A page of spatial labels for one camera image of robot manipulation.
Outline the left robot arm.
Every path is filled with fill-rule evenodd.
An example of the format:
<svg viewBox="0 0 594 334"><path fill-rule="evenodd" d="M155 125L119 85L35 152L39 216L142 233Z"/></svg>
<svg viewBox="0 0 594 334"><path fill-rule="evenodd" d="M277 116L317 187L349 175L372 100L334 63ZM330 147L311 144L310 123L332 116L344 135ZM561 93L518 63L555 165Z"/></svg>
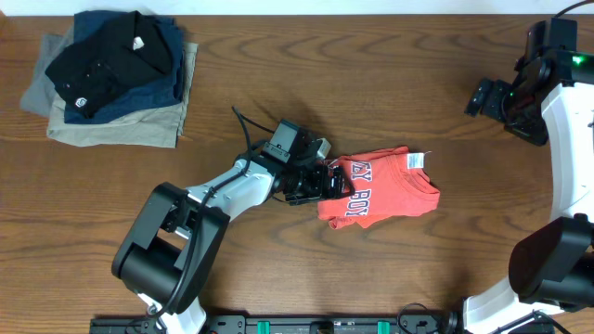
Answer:
<svg viewBox="0 0 594 334"><path fill-rule="evenodd" d="M285 160L248 150L200 186L156 186L116 252L111 272L148 306L143 333L198 333L199 294L229 224L282 193L291 206L354 195L342 167L313 156Z"/></svg>

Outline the red soccer t-shirt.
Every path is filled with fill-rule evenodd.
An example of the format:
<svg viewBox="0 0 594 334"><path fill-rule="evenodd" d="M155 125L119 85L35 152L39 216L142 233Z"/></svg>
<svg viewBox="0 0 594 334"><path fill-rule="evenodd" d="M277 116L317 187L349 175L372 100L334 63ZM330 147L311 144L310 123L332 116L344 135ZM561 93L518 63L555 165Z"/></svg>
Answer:
<svg viewBox="0 0 594 334"><path fill-rule="evenodd" d="M393 216L418 217L435 210L440 191L423 171L425 156L403 146L328 161L328 166L344 169L355 191L343 199L320 201L318 218L333 229L354 224L368 228Z"/></svg>

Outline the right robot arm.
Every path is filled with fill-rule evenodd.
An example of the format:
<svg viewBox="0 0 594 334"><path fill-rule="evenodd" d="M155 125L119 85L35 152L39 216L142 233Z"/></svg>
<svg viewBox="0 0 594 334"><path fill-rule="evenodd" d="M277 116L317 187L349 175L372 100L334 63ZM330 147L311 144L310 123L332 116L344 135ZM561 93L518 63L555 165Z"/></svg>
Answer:
<svg viewBox="0 0 594 334"><path fill-rule="evenodd" d="M593 57L544 47L515 70L513 83L482 80L465 112L549 145L550 221L514 247L502 280L464 300L445 333L511 333L593 305Z"/></svg>

